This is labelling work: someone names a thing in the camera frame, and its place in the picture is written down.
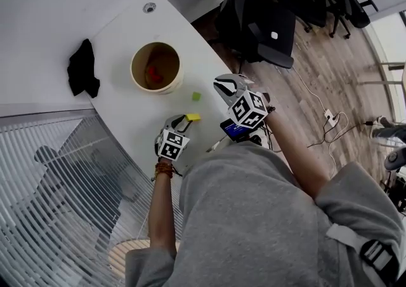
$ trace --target buckle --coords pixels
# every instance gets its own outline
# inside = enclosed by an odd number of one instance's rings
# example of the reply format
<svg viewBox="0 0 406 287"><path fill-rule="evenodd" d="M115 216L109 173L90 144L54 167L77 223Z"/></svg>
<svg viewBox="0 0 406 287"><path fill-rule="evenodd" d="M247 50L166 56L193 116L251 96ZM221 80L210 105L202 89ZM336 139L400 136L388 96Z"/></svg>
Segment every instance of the buckle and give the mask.
<svg viewBox="0 0 406 287"><path fill-rule="evenodd" d="M374 268L386 286L392 286L396 282L399 262L390 246L372 239L362 246L360 256Z"/></svg>

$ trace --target sleeve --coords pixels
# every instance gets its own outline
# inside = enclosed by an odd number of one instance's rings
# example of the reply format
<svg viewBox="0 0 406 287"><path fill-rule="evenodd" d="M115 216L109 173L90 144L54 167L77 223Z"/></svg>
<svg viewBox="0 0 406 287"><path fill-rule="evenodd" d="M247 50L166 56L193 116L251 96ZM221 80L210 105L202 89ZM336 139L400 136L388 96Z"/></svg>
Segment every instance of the sleeve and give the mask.
<svg viewBox="0 0 406 287"><path fill-rule="evenodd" d="M322 188L315 202L333 223L391 245L402 258L405 228L400 214L359 164L350 163L342 168Z"/></svg>
<svg viewBox="0 0 406 287"><path fill-rule="evenodd" d="M164 249L126 253L126 287L161 287L171 276L174 256Z"/></svg>

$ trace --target forearm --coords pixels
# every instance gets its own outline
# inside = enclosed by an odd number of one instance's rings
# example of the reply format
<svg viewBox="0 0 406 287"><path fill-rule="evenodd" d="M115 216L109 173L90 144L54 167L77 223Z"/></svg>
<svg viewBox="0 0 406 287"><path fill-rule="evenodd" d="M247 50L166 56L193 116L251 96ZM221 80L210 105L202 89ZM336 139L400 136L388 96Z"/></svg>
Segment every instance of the forearm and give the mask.
<svg viewBox="0 0 406 287"><path fill-rule="evenodd" d="M269 113L265 122L275 136L299 185L315 199L320 189L329 181L326 170L279 114L275 111Z"/></svg>
<svg viewBox="0 0 406 287"><path fill-rule="evenodd" d="M155 180L148 229L152 248L165 248L176 253L171 179L165 173L159 173Z"/></svg>

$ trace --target red object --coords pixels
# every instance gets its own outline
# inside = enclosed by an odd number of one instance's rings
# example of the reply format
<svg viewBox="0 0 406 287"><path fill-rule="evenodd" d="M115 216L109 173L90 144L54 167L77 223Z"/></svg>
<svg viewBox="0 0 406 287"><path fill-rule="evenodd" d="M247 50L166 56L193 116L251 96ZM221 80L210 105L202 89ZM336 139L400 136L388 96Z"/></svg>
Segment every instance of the red object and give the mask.
<svg viewBox="0 0 406 287"><path fill-rule="evenodd" d="M157 74L157 68L154 66L149 67L148 75L151 77L151 80L155 83L160 83L164 79L161 75Z"/></svg>

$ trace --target gray sweatshirt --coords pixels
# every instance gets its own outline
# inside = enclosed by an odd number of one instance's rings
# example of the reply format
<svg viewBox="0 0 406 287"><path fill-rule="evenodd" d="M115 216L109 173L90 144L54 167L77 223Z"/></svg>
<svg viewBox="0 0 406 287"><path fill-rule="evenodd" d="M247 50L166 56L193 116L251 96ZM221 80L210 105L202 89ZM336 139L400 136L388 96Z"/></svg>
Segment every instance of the gray sweatshirt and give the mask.
<svg viewBox="0 0 406 287"><path fill-rule="evenodd" d="M134 250L126 286L372 286L359 256L325 234L332 223L400 247L399 214L356 163L314 201L270 150L244 142L185 175L177 255Z"/></svg>

